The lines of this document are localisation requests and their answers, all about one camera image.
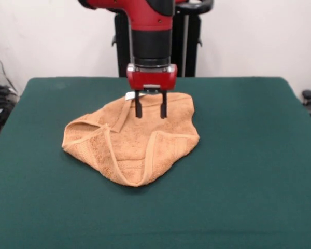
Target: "white tag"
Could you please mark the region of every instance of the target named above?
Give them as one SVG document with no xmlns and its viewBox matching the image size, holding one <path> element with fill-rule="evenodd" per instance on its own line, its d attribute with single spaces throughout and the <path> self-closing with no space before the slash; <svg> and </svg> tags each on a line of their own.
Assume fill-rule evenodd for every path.
<svg viewBox="0 0 311 249">
<path fill-rule="evenodd" d="M 146 93 L 139 93 L 139 96 L 142 97 L 142 96 L 145 96 Z M 133 100 L 135 98 L 135 92 L 127 92 L 125 94 L 125 100 Z"/>
</svg>

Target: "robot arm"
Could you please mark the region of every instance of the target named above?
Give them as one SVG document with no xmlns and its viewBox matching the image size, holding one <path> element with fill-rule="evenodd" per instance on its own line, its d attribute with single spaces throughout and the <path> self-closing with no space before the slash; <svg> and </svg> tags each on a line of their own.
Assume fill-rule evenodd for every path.
<svg viewBox="0 0 311 249">
<path fill-rule="evenodd" d="M 176 65 L 171 65 L 173 15 L 176 2 L 184 0 L 79 0 L 90 9 L 124 10 L 129 18 L 134 61 L 127 68 L 130 87 L 135 90 L 136 116 L 142 117 L 139 91 L 163 94 L 161 117 L 166 113 L 166 92 L 175 87 Z"/>
</svg>

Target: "black cable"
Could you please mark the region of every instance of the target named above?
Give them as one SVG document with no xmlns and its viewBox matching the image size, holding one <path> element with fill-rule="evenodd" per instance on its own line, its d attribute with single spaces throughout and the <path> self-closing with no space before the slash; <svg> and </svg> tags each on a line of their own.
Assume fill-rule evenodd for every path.
<svg viewBox="0 0 311 249">
<path fill-rule="evenodd" d="M 10 86 L 14 89 L 15 92 L 17 92 L 15 86 L 12 84 L 12 82 L 10 81 L 10 79 L 8 78 L 7 74 L 6 74 L 6 71 L 5 71 L 5 67 L 4 67 L 4 64 L 2 63 L 2 61 L 0 60 L 0 65 L 1 65 L 1 68 L 2 68 L 2 72 L 5 76 L 5 78 L 7 79 L 8 83 L 10 84 Z"/>
</svg>

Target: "towel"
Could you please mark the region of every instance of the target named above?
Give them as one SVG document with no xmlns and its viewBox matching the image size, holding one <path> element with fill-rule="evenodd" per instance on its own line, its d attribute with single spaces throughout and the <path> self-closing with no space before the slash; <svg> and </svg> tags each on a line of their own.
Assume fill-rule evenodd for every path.
<svg viewBox="0 0 311 249">
<path fill-rule="evenodd" d="M 192 124 L 192 97 L 167 94 L 166 119 L 160 118 L 161 94 L 140 98 L 143 117 L 135 117 L 134 100 L 120 98 L 70 122 L 62 147 L 109 180 L 139 187 L 152 183 L 199 142 Z"/>
</svg>

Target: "green felt surface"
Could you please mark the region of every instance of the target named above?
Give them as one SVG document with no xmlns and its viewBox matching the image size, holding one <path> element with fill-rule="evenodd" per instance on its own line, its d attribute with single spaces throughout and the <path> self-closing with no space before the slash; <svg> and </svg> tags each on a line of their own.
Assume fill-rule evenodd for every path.
<svg viewBox="0 0 311 249">
<path fill-rule="evenodd" d="M 280 78 L 179 79 L 200 143 L 129 188 L 65 154 L 124 79 L 28 84 L 0 136 L 0 248 L 311 248 L 311 118 Z"/>
</svg>

